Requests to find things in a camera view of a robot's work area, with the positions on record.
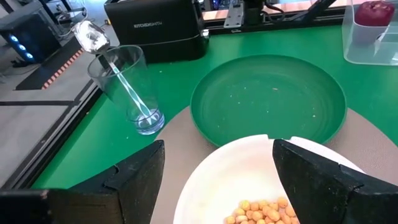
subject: toaster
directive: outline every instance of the toaster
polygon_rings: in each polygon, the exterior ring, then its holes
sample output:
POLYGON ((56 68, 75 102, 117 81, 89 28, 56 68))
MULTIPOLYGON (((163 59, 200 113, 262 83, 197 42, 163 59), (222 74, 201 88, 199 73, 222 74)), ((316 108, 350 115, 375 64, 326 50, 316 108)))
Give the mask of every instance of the toaster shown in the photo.
POLYGON ((105 12, 121 45, 138 45, 148 63, 195 60, 209 33, 197 0, 108 0, 105 12))

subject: green plate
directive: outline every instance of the green plate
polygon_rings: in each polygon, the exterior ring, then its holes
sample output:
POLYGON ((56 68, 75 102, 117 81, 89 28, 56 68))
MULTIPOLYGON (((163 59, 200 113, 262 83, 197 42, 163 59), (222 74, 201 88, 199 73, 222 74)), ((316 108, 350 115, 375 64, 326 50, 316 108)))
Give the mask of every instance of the green plate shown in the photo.
POLYGON ((339 84, 297 58, 255 55, 224 63, 195 88, 191 114, 216 146, 254 134, 325 143, 346 114, 339 84))

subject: gray mat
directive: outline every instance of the gray mat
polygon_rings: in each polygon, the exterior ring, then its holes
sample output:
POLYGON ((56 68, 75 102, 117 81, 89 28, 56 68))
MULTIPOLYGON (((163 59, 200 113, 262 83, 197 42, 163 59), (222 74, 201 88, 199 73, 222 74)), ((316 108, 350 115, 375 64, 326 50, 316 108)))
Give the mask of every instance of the gray mat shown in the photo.
MULTIPOLYGON (((189 108, 176 115, 158 135, 165 141, 165 168, 151 223, 173 223, 180 193, 190 174, 216 147, 196 129, 189 108)), ((398 185, 394 174, 398 147, 368 120, 348 110, 340 132, 326 145, 363 171, 398 185)))

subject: spoon handle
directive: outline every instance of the spoon handle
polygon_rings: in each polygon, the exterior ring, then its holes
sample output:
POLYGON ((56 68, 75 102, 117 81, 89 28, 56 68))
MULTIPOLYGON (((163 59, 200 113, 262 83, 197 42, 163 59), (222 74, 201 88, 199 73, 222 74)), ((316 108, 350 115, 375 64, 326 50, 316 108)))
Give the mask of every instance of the spoon handle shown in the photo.
POLYGON ((119 81, 122 83, 124 89, 127 91, 129 96, 132 98, 139 111, 146 117, 146 120, 149 124, 152 124, 152 120, 156 121, 155 117, 152 117, 152 114, 149 108, 145 105, 145 103, 139 98, 138 94, 134 91, 128 81, 125 79, 120 70, 115 66, 112 60, 109 58, 106 52, 103 53, 105 60, 109 63, 109 66, 112 68, 112 71, 116 74, 119 81))

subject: green table surface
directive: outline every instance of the green table surface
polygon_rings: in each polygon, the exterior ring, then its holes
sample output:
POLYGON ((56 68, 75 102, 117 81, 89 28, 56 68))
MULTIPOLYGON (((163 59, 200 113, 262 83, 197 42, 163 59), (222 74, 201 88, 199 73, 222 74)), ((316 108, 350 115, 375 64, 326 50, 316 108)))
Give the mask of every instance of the green table surface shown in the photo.
MULTIPOLYGON (((208 72, 229 60, 256 54, 297 57, 324 69, 342 86, 348 107, 398 143, 398 67, 347 62, 341 26, 216 35, 199 60, 149 65, 166 122, 189 105, 194 87, 208 72)), ((135 153, 155 137, 137 134, 102 95, 33 187, 69 188, 135 153)))

